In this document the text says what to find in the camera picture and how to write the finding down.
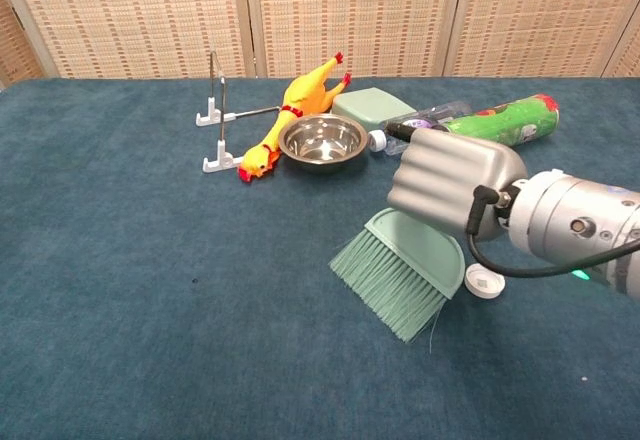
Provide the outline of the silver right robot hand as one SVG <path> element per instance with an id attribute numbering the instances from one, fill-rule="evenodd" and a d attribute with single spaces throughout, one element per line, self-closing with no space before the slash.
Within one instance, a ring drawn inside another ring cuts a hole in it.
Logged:
<path id="1" fill-rule="evenodd" d="M 528 177 L 518 153 L 493 141 L 400 123 L 384 131 L 408 143 L 389 206 L 452 236 L 464 234 L 476 187 L 499 192 Z"/>

